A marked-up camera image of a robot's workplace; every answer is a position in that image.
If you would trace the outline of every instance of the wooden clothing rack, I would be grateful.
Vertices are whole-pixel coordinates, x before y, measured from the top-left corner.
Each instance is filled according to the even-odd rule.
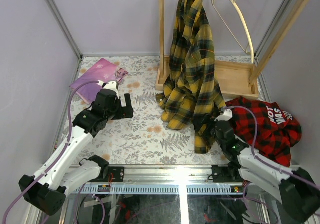
[[[160,21],[160,66],[155,83],[156,90],[163,90],[164,82],[170,74],[169,57],[165,56],[165,0],[159,0]],[[284,37],[291,29],[309,0],[298,0],[283,25],[277,31],[274,39],[261,58],[257,67],[254,64],[223,62],[216,60],[215,75],[220,84],[224,98],[236,98],[243,96],[248,99],[257,99],[257,78],[275,53]]]

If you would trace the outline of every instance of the floral tablecloth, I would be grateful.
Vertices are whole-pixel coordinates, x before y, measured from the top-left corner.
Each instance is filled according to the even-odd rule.
[[[193,126],[182,130],[170,130],[161,120],[162,109],[156,102],[155,82],[159,57],[104,57],[106,60],[127,70],[129,75],[119,85],[120,96],[131,94],[134,117],[111,120],[76,158],[100,155],[111,164],[225,164],[226,157],[217,143],[207,154],[195,154],[195,131]],[[247,56],[217,56],[218,60],[250,62]],[[101,57],[86,57],[81,64],[80,76]],[[75,95],[71,104],[72,118],[88,105]],[[68,120],[62,139],[68,133]]]

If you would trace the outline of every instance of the flannel shirt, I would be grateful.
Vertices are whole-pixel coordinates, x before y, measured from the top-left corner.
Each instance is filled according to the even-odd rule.
[[[251,101],[243,97],[226,103],[227,106],[243,106],[250,109],[258,122],[258,134],[255,147],[269,159],[290,166],[293,147],[302,137],[300,123],[290,113],[281,110],[277,103]],[[241,108],[232,110],[230,123],[235,134],[250,145],[255,135],[255,120],[253,116]]]
[[[193,118],[225,106],[215,79],[214,42],[202,1],[179,0],[177,6],[170,75],[164,83],[164,93],[156,96],[164,109],[161,119],[169,122],[170,129],[182,129]],[[205,125],[195,133],[196,153],[207,153],[214,142],[203,138],[204,129]]]

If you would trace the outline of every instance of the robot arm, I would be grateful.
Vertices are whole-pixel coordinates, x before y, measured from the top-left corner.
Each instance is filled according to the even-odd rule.
[[[302,168],[294,170],[280,165],[259,154],[258,150],[255,155],[265,163],[255,158],[249,144],[235,135],[229,123],[232,116],[230,109],[224,110],[217,118],[205,115],[201,120],[194,122],[195,130],[200,130],[203,124],[207,125],[204,135],[215,137],[222,152],[230,160],[228,169],[233,178],[240,174],[244,180],[255,183],[279,200],[294,219],[305,222],[320,208],[320,191],[282,171],[314,183],[310,174]],[[268,164],[278,167],[281,171],[271,168]]]
[[[68,142],[67,137],[33,176],[23,175],[19,181],[20,189],[25,190],[37,177],[45,173],[46,168],[64,151],[59,161],[24,195],[26,201],[48,215],[55,214],[62,207],[66,197],[83,183],[96,178],[103,180],[107,176],[109,163],[98,155],[88,158],[82,166],[72,172],[66,172],[80,151],[106,127],[108,120],[133,117],[130,94],[124,95],[126,107],[122,107],[116,81],[100,81],[99,85],[103,88],[92,103],[92,108],[83,110],[74,119],[71,139],[66,150],[64,151],[64,144]]]

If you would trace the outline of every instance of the wooden rod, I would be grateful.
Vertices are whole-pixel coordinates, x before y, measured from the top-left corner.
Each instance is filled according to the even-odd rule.
[[[294,5],[293,9],[291,10],[288,18],[285,20],[282,27],[277,32],[276,36],[274,37],[273,41],[271,42],[271,45],[268,47],[266,53],[262,57],[261,61],[259,62],[256,69],[254,69],[253,73],[251,74],[249,78],[249,85],[252,86],[255,83],[255,80],[259,77],[259,75],[262,73],[265,66],[268,64],[270,59],[272,58],[273,54],[277,50],[277,48],[280,46],[281,42],[305,8],[305,6],[308,4],[310,0],[298,0],[296,4]]]
[[[165,70],[165,0],[159,0],[159,27],[160,27],[160,33],[159,33],[159,40],[160,40],[160,64],[159,64],[159,70],[160,70],[160,76],[162,77],[164,75]]]

